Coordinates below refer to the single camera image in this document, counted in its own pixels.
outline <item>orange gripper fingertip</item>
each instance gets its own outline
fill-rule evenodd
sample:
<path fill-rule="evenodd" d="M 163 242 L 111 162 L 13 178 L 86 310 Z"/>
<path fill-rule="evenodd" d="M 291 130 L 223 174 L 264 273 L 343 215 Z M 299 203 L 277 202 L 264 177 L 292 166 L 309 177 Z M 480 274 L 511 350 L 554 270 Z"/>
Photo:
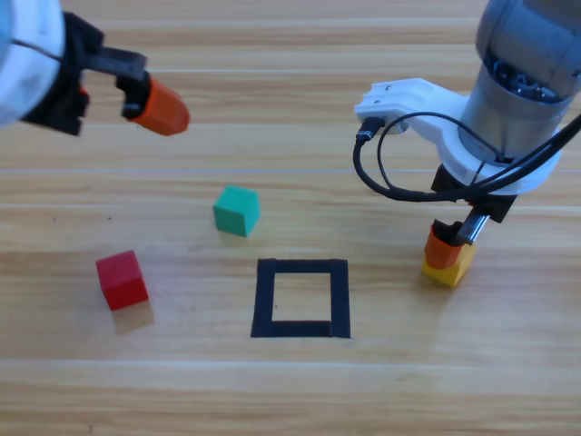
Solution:
<path fill-rule="evenodd" d="M 458 259 L 462 246 L 455 247 L 449 245 L 436 237 L 434 234 L 434 226 L 431 227 L 426 248 L 426 263 L 435 269 L 444 270 L 454 265 Z"/>
<path fill-rule="evenodd" d="M 150 80 L 151 91 L 145 110 L 130 121 L 164 136 L 188 130 L 190 112 L 182 98 L 156 79 Z"/>

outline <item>black tape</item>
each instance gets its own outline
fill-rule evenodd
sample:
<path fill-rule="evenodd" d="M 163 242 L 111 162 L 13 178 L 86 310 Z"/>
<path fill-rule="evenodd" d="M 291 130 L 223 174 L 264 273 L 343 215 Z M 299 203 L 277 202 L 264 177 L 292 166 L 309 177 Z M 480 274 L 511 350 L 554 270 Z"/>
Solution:
<path fill-rule="evenodd" d="M 277 273 L 330 274 L 330 321 L 272 320 Z M 349 266 L 347 261 L 259 259 L 252 338 L 346 338 L 350 331 Z"/>

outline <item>yellow block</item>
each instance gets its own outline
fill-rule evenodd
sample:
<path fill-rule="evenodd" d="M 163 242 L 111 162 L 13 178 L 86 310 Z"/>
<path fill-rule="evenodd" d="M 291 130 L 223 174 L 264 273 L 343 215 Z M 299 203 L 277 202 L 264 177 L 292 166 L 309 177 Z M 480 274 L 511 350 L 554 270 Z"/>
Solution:
<path fill-rule="evenodd" d="M 460 251 L 460 255 L 456 260 L 454 265 L 446 268 L 445 270 L 437 270 L 436 268 L 432 268 L 428 265 L 426 261 L 426 256 L 424 256 L 424 264 L 421 267 L 421 271 L 426 274 L 428 277 L 441 282 L 447 286 L 453 287 L 456 286 L 464 274 L 472 264 L 474 260 L 474 256 L 476 254 L 476 245 L 464 245 L 462 250 Z"/>

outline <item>wooden table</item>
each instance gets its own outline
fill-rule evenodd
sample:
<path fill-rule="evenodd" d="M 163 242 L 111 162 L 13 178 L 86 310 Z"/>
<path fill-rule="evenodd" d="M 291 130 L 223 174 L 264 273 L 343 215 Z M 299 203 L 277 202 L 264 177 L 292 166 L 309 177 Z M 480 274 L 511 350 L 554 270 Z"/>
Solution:
<path fill-rule="evenodd" d="M 391 202 L 352 170 L 371 83 L 469 93 L 485 3 L 64 1 L 147 54 L 192 125 L 168 139 L 126 124 L 113 80 L 89 74 L 80 138 L 1 133 L 0 434 L 581 434 L 579 142 L 487 225 L 454 291 L 420 266 L 432 221 L 466 205 Z M 413 132 L 385 159 L 414 189 L 438 167 Z M 228 183 L 261 196 L 248 239 L 214 228 Z M 112 314 L 94 263 L 126 250 L 151 301 Z M 272 257 L 349 260 L 352 339 L 250 337 Z M 281 276 L 275 304 L 278 320 L 326 319 L 329 280 Z"/>

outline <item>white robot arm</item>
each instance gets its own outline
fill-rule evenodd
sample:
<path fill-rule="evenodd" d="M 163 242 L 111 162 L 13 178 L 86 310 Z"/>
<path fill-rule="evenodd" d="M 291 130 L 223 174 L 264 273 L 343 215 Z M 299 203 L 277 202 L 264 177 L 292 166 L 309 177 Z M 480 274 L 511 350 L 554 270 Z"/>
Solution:
<path fill-rule="evenodd" d="M 89 104 L 83 72 L 94 70 L 117 78 L 128 121 L 162 135 L 185 131 L 186 105 L 149 75 L 146 58 L 103 42 L 59 0 L 0 0 L 0 127 L 22 121 L 78 135 Z"/>
<path fill-rule="evenodd" d="M 468 268 L 487 220 L 502 223 L 519 195 L 546 181 L 581 130 L 581 117 L 558 129 L 581 90 L 581 2 L 490 0 L 476 46 L 482 67 L 470 96 L 408 79 L 374 84 L 355 106 L 363 125 L 354 163 L 371 189 L 399 201 L 472 206 L 463 223 L 435 221 L 426 245 L 424 271 L 450 285 Z M 361 147 L 381 129 L 383 142 L 408 127 L 438 148 L 435 193 L 406 192 L 384 173 L 388 189 L 360 165 Z"/>

